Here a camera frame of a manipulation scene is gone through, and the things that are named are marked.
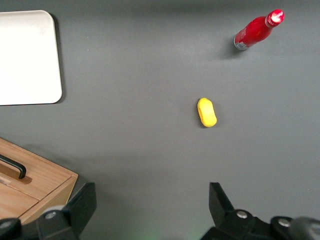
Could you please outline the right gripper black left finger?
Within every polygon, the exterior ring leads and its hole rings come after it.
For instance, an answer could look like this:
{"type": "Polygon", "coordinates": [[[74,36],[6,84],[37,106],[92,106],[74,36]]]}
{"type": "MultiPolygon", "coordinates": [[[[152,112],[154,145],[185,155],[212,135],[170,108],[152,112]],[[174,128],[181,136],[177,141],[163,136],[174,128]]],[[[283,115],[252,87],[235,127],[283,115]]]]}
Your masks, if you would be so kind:
{"type": "Polygon", "coordinates": [[[65,206],[47,210],[36,220],[38,238],[78,240],[96,208],[96,185],[85,183],[65,206]]]}

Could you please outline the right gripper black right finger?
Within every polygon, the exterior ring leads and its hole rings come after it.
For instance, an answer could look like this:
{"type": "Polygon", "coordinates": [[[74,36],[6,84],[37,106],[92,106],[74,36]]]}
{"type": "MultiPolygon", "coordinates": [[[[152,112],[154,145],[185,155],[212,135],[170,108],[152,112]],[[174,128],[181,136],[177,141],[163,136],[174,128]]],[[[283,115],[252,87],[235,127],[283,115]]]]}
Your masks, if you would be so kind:
{"type": "Polygon", "coordinates": [[[246,210],[235,209],[218,182],[209,184],[208,205],[214,226],[203,240],[271,240],[270,225],[246,210]]]}

